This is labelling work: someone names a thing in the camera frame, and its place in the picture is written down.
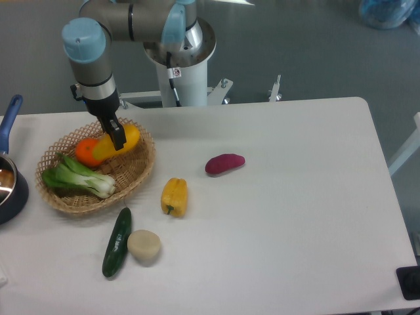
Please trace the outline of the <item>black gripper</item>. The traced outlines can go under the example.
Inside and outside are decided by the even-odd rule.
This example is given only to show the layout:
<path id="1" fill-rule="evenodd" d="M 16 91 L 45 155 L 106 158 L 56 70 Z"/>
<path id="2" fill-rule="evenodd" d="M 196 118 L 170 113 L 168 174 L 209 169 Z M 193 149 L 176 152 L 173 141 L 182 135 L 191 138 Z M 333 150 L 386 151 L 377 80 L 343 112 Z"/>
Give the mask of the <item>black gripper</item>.
<path id="1" fill-rule="evenodd" d="M 119 107 L 117 91 L 110 93 L 107 97 L 100 96 L 99 99 L 92 99 L 82 95 L 81 88 L 80 84 L 70 86 L 73 98 L 76 101 L 83 101 L 87 111 L 99 120 L 105 134 L 110 137 L 115 150 L 123 149 L 127 140 L 124 128 L 116 117 L 116 111 Z"/>

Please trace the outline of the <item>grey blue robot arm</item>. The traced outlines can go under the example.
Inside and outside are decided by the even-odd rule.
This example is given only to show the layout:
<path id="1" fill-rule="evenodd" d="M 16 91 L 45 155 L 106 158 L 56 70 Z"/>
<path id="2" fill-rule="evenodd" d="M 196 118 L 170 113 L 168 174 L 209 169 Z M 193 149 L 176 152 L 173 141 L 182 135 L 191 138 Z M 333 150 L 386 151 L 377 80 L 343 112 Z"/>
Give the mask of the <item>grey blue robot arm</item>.
<path id="1" fill-rule="evenodd" d="M 163 48 L 166 75 L 173 94 L 175 61 L 172 57 L 197 21 L 195 1 L 84 1 L 79 16 L 62 29 L 62 41 L 77 83 L 76 100 L 100 122 L 116 150 L 126 143 L 116 117 L 119 93 L 110 62 L 113 41 L 133 41 Z"/>

